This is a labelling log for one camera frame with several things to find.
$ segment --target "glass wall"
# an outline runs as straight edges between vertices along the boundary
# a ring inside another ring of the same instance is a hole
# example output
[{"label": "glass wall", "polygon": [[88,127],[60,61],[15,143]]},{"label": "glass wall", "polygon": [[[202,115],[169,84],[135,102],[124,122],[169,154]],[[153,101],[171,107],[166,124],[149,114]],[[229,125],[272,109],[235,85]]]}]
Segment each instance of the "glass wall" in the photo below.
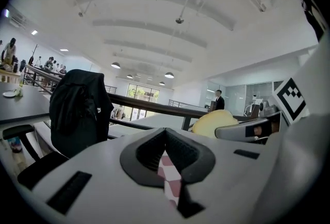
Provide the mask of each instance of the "glass wall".
[{"label": "glass wall", "polygon": [[225,109],[232,115],[243,116],[245,110],[245,85],[226,87]]},{"label": "glass wall", "polygon": [[247,85],[245,108],[253,103],[253,95],[256,95],[257,99],[268,100],[268,98],[272,95],[272,93],[273,93],[272,82]]},{"label": "glass wall", "polygon": [[[149,87],[129,84],[126,96],[128,98],[135,98],[143,101],[157,103],[159,97],[159,90]],[[124,107],[124,113],[125,113],[125,117],[129,118],[129,120],[142,119],[156,114],[152,111],[146,111],[143,109],[131,108],[127,106]]]}]

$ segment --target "black railing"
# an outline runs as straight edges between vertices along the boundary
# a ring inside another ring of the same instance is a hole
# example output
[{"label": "black railing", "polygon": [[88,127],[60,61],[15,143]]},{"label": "black railing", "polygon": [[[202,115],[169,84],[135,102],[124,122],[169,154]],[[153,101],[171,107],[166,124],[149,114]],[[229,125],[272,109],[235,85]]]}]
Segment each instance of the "black railing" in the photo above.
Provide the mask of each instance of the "black railing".
[{"label": "black railing", "polygon": [[[32,77],[30,76],[30,74],[25,73],[26,76],[29,76],[29,77],[27,77],[28,82],[32,82],[32,85],[37,85],[44,90],[46,90],[46,87],[44,87],[43,85],[40,85],[38,83],[38,81],[36,80],[37,75],[45,78],[46,80],[50,80],[55,85],[58,84],[59,81],[61,80],[61,78],[50,75],[35,67],[27,65],[26,68],[29,71],[33,72]],[[46,91],[49,94],[52,94],[52,91],[50,91],[50,90],[46,90]],[[127,106],[127,107],[133,107],[133,108],[139,108],[139,109],[153,111],[153,112],[161,113],[161,114],[183,117],[184,121],[183,121],[181,128],[185,131],[187,131],[189,129],[190,121],[192,118],[198,119],[198,118],[202,117],[203,115],[207,114],[204,111],[192,110],[192,109],[187,109],[187,108],[183,108],[183,107],[161,105],[161,104],[157,104],[157,103],[153,103],[153,102],[147,102],[147,101],[138,100],[138,99],[134,99],[134,98],[128,98],[128,97],[124,97],[122,95],[117,95],[117,94],[112,94],[112,93],[108,93],[108,96],[113,104],[118,104],[118,105],[123,105],[123,106]],[[248,121],[248,120],[253,119],[251,117],[243,117],[243,116],[234,116],[234,118],[236,118],[238,121]],[[140,130],[152,129],[152,127],[142,126],[142,125],[138,125],[135,123],[119,121],[119,120],[111,119],[111,118],[109,118],[109,122],[112,122],[115,124],[120,124],[123,126],[133,127],[135,129],[140,129]]]}]

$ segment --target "plate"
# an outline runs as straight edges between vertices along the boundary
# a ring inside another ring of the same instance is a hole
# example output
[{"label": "plate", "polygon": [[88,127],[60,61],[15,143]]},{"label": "plate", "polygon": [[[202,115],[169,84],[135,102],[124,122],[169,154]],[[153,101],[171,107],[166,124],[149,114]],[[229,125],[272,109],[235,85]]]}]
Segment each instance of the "plate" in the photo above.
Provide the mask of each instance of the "plate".
[{"label": "plate", "polygon": [[2,95],[6,98],[13,98],[15,96],[15,92],[14,91],[7,91],[7,92],[4,92]]}]

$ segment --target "window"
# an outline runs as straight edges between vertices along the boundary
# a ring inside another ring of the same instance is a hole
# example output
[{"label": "window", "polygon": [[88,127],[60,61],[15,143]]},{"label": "window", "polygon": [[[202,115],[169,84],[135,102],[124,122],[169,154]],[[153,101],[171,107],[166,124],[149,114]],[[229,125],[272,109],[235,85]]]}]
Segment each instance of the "window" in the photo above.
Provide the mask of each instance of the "window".
[{"label": "window", "polygon": [[[149,87],[129,84],[126,96],[128,98],[135,98],[138,100],[157,103],[159,97],[159,90]],[[136,119],[142,119],[145,117],[150,117],[156,114],[151,111],[145,111],[143,109],[131,108],[126,106],[124,107],[124,112],[126,118],[129,118],[130,121]]]}]

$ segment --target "pink checkered cloth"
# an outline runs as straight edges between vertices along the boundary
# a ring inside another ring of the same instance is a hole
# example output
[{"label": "pink checkered cloth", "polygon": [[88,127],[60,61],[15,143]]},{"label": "pink checkered cloth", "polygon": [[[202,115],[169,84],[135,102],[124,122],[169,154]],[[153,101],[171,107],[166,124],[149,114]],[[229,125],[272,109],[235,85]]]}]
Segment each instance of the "pink checkered cloth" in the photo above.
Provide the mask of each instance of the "pink checkered cloth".
[{"label": "pink checkered cloth", "polygon": [[181,175],[176,170],[166,151],[160,159],[158,175],[165,179],[165,196],[177,207],[181,188]]}]

